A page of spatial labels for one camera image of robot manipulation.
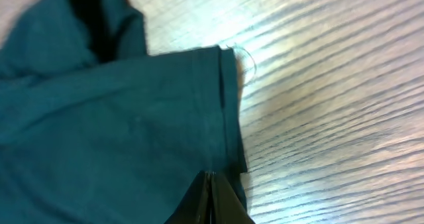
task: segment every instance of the garment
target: garment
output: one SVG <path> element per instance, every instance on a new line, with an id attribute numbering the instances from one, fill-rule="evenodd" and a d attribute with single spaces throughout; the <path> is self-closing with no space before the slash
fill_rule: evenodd
<path id="1" fill-rule="evenodd" d="M 0 223 L 164 223 L 200 170 L 246 207 L 237 68 L 149 56 L 126 0 L 40 0 L 0 51 Z"/>

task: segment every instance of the teal cloth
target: teal cloth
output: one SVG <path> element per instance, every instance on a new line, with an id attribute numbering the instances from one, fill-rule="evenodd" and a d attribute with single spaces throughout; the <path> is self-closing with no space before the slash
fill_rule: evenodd
<path id="1" fill-rule="evenodd" d="M 40 0 L 0 51 L 0 223 L 163 223 L 200 170 L 246 205 L 232 50 L 149 56 L 126 0 Z"/>

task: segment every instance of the wood grain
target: wood grain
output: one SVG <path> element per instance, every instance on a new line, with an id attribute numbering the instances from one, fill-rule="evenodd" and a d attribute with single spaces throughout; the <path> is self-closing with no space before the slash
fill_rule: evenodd
<path id="1" fill-rule="evenodd" d="M 34 0 L 0 0 L 0 38 Z M 243 47 L 257 223 L 424 223 L 424 0 L 130 0 L 149 51 Z"/>

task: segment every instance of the crumpled fabric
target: crumpled fabric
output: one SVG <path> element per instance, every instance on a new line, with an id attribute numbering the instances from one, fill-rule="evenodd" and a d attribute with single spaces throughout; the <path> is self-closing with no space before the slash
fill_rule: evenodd
<path id="1" fill-rule="evenodd" d="M 200 170 L 246 207 L 232 50 L 149 56 L 127 0 L 40 0 L 0 50 L 0 223 L 163 223 Z"/>

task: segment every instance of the wooden table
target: wooden table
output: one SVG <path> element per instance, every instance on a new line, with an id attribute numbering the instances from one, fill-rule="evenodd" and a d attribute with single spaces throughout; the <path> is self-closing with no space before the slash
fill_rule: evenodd
<path id="1" fill-rule="evenodd" d="M 0 38 L 34 0 L 0 0 Z M 131 0 L 151 54 L 248 51 L 257 223 L 424 223 L 424 0 Z"/>

